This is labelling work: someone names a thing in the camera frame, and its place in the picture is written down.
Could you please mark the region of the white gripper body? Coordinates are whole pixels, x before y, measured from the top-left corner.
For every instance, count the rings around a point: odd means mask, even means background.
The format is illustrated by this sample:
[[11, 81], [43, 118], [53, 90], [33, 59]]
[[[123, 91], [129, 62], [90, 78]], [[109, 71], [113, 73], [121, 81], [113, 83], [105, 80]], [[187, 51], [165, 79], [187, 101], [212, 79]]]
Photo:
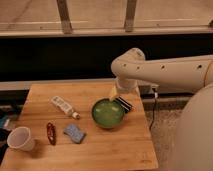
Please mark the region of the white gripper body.
[[136, 80], [116, 78], [116, 89], [119, 94], [138, 93], [138, 84]]

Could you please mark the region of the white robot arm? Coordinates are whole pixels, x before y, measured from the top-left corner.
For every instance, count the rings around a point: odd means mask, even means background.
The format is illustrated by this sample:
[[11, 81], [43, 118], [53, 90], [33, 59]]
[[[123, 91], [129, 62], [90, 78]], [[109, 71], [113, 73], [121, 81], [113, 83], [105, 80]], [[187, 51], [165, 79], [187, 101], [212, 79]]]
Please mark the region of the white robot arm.
[[168, 171], [213, 171], [213, 55], [147, 60], [131, 48], [111, 63], [109, 94], [138, 93], [139, 80], [187, 90], [193, 97], [177, 123]]

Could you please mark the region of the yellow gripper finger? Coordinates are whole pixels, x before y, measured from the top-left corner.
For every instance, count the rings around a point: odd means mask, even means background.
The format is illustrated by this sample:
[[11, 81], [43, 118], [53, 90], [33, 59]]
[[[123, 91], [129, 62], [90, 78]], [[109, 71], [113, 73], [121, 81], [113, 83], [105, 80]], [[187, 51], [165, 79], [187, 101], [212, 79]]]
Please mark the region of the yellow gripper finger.
[[116, 87], [113, 87], [110, 91], [110, 94], [109, 94], [109, 100], [110, 101], [113, 101], [115, 98], [118, 97], [118, 92], [117, 92], [117, 88]]

